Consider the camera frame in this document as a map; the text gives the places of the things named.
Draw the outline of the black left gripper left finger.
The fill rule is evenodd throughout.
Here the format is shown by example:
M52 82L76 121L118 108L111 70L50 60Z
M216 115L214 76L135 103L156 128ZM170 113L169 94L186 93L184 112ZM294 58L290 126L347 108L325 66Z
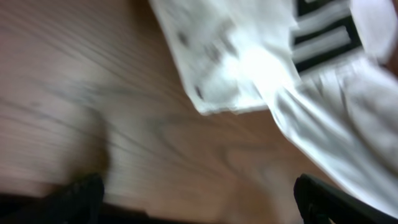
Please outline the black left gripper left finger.
M104 183L99 174L89 174L42 200L1 218L1 223L98 223Z

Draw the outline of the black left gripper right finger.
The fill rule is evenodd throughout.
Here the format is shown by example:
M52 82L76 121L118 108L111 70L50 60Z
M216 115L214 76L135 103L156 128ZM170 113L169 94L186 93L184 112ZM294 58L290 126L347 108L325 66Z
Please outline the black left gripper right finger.
M295 181L294 198L304 224L397 224L397 219L307 174Z

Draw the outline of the white t-shirt with black print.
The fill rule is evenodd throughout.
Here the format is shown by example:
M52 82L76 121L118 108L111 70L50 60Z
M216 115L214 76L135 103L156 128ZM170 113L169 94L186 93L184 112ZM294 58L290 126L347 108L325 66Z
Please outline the white t-shirt with black print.
M269 110L338 185L397 216L396 1L151 1L201 114Z

